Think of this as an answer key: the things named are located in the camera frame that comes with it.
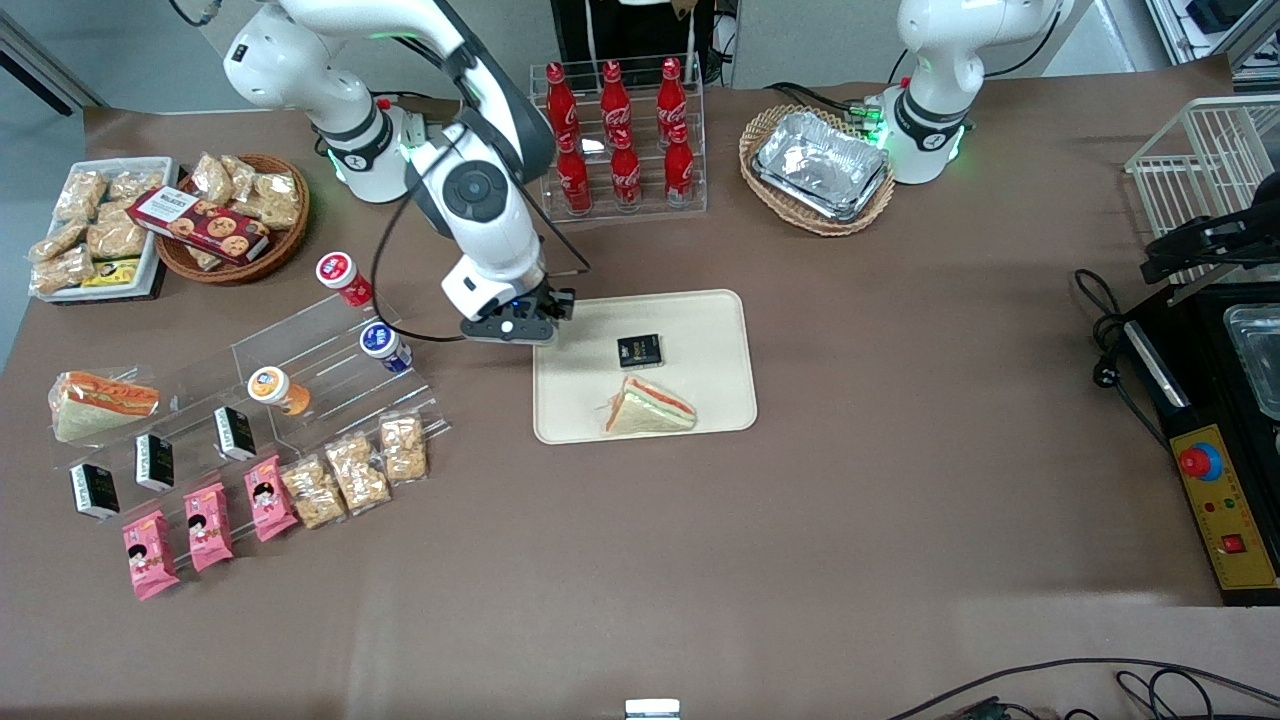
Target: small black box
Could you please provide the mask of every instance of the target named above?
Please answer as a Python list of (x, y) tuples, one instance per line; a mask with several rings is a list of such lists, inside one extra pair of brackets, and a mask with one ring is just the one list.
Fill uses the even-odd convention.
[(81, 515), (105, 520), (120, 511), (111, 473), (97, 465), (72, 468), (72, 489), (76, 492), (76, 511)]
[(618, 365), (623, 370), (640, 370), (662, 365), (662, 345), (655, 334), (625, 337), (618, 341)]
[(173, 489), (173, 445), (152, 434), (133, 441), (137, 457), (134, 482), (156, 492)]
[(257, 454), (253, 446), (253, 428), (248, 416), (232, 407), (214, 410), (218, 424), (218, 451), (232, 460), (252, 460)]

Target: red glass bottle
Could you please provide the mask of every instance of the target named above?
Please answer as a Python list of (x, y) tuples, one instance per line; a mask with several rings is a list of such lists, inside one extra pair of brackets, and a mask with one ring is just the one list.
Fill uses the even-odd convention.
[(631, 96), (622, 86), (622, 64), (617, 60), (604, 63), (604, 92), (600, 94), (600, 114), (604, 115), (604, 137), (609, 142), (609, 147), (617, 147), (618, 132), (631, 131)]
[(640, 159), (631, 149), (631, 129), (621, 128), (614, 136), (617, 147), (609, 165), (613, 169), (613, 199), (622, 213), (640, 209)]
[(564, 82), (564, 65), (559, 63), (547, 63), (547, 117), (557, 143), (562, 137), (577, 143), (577, 100)]
[(671, 128), (671, 145), (664, 161), (667, 170), (667, 205), (681, 209), (694, 200), (694, 151), (689, 149), (689, 127), (680, 123)]
[(680, 82), (680, 59), (662, 61), (662, 87), (658, 88), (658, 147), (666, 149), (671, 128), (685, 124), (685, 86)]
[(591, 211), (591, 186), (586, 179), (586, 163), (577, 152), (577, 141), (562, 136), (557, 137), (556, 142), (561, 151), (556, 159), (556, 170), (561, 177), (561, 190), (568, 204), (568, 214), (582, 217)]

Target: bottle cap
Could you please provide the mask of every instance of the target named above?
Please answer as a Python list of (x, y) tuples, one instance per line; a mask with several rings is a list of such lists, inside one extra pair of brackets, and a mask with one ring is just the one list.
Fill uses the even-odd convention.
[(271, 405), (284, 400), (288, 393), (289, 377), (279, 368), (261, 368), (248, 379), (248, 396), (259, 402)]
[(370, 357), (390, 357), (399, 350), (399, 334), (387, 327), (387, 323), (371, 323), (360, 333), (360, 347)]
[(316, 263), (316, 279), (329, 290), (342, 290), (356, 279), (356, 261), (346, 252), (330, 252)]

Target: wicker basket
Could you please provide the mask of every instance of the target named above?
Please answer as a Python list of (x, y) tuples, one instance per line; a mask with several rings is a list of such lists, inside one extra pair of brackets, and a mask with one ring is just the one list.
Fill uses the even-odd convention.
[[(187, 252), (186, 245), (157, 234), (156, 250), (160, 252), (160, 259), (164, 260), (164, 264), (170, 270), (188, 281), (225, 286), (260, 281), (283, 268), (297, 254), (298, 249), (302, 247), (302, 238), (307, 232), (307, 214), (311, 210), (311, 192), (307, 190), (307, 182), (302, 178), (302, 173), (289, 163), (271, 155), (244, 154), (239, 159), (260, 173), (289, 173), (293, 176), (293, 184), (297, 187), (298, 201), (301, 204), (298, 208), (298, 223), (289, 229), (271, 232), (270, 247), (268, 247), (261, 258), (248, 265), (237, 266), (224, 263), (207, 273), (200, 269), (196, 259), (191, 256), (191, 252)], [(187, 176), (187, 178), (178, 183), (178, 190), (193, 192), (191, 176)]]
[(855, 132), (852, 126), (836, 115), (827, 113), (826, 110), (805, 108), (801, 105), (778, 105), (777, 108), (760, 113), (754, 120), (746, 124), (746, 129), (742, 131), (742, 138), (737, 141), (739, 169), (742, 172), (742, 178), (746, 179), (746, 184), (750, 186), (758, 196), (760, 196), (760, 200), (763, 200), (771, 210), (777, 213), (780, 218), (792, 225), (824, 237), (854, 234), (855, 232), (872, 224), (872, 220), (874, 220), (884, 210), (890, 199), (893, 197), (892, 172), (884, 182), (881, 183), (876, 195), (872, 196), (870, 201), (867, 202), (867, 206), (863, 208), (863, 211), (859, 213), (854, 222), (837, 223), (823, 217), (813, 208), (809, 208), (781, 190), (765, 183), (760, 178), (755, 177), (755, 173), (751, 170), (751, 156), (755, 155), (755, 151), (764, 145), (771, 135), (773, 135), (773, 129), (778, 127), (778, 122), (783, 118), (783, 115), (803, 110), (809, 110), (810, 113), (817, 114), (823, 120), (831, 123), (831, 126), (836, 129), (850, 135), (854, 135)]

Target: brown table surface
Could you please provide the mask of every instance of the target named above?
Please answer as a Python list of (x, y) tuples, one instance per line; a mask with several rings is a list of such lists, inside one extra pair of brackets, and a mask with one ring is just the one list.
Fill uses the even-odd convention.
[[(844, 240), (781, 223), (739, 177), (741, 128), (780, 97), (712, 90), (705, 217), (570, 229), (596, 268), (582, 297), (742, 297), (751, 429), (543, 446), (529, 348), (420, 345), (454, 423), (430, 483), (146, 603), (116, 530), (77, 516), (49, 470), (54, 374), (206, 357), (324, 297), (316, 259), (367, 261), (390, 208), (338, 184), (300, 114), (96, 113), (92, 158), (288, 158), (310, 179), (312, 231), (253, 286), (172, 277), (155, 302), (32, 304), (0, 389), (0, 706), (563, 719), (673, 696), (691, 719), (876, 719), (1073, 655), (1275, 689), (1280, 615), (1217, 607), (1167, 459), (1089, 382), (1093, 313), (1070, 290), (1083, 265), (1126, 302), (1147, 292), (1121, 163), (1185, 101), (1229, 87), (1222, 63), (992, 82), (943, 178), (899, 187)], [(424, 331), (454, 327), (438, 279), (456, 258), (406, 214), (384, 290)], [(1102, 667), (970, 697), (988, 691), (1103, 717), (1123, 706)], [(1217, 694), (1220, 711), (1251, 707)]]

